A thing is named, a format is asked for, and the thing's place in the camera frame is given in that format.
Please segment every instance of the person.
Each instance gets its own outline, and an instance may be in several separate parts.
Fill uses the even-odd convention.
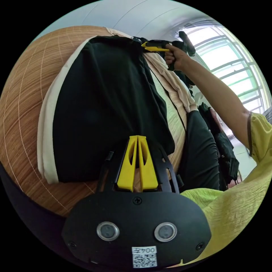
[[[202,208],[211,228],[212,238],[196,262],[232,242],[261,205],[272,178],[272,125],[263,115],[248,111],[226,84],[185,52],[170,44],[166,48],[170,50],[165,53],[166,64],[176,59],[174,68],[195,83],[257,163],[243,182],[225,192],[194,185],[181,193]]]

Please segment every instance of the window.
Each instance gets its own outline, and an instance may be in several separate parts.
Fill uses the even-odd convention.
[[[210,70],[215,69],[225,63],[239,59],[228,45],[201,54],[201,58],[207,64]]]
[[[241,61],[241,62],[237,62],[237,63],[234,63],[234,64],[227,65],[227,66],[215,71],[213,74],[215,76],[217,76],[218,78],[221,78],[221,77],[224,77],[224,76],[226,76],[228,74],[231,74],[233,72],[241,70],[241,69],[243,69],[245,67],[246,67],[245,62]]]
[[[219,36],[219,34],[216,31],[214,31],[212,28],[207,27],[207,28],[203,28],[198,31],[195,31],[192,34],[189,34],[188,38],[190,39],[193,45],[196,45],[198,43],[201,43],[204,40],[208,40],[216,36]]]
[[[200,62],[236,93],[246,109],[262,114],[271,106],[270,92],[258,65],[232,33],[224,27],[183,31],[195,46]]]

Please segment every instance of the yellow sleeve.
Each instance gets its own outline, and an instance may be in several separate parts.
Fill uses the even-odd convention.
[[[248,119],[249,155],[258,164],[266,153],[272,150],[272,125],[258,113],[251,113]]]

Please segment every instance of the white sticker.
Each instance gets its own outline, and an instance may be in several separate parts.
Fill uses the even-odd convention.
[[[133,268],[157,266],[156,246],[132,247]]]

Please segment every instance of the person's arm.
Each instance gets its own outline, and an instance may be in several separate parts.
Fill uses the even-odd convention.
[[[237,95],[185,52],[174,46],[167,46],[176,57],[175,69],[181,70],[195,83],[235,137],[249,149],[248,118],[250,112],[243,106]],[[174,60],[173,54],[166,52],[165,60],[167,64],[170,64]]]

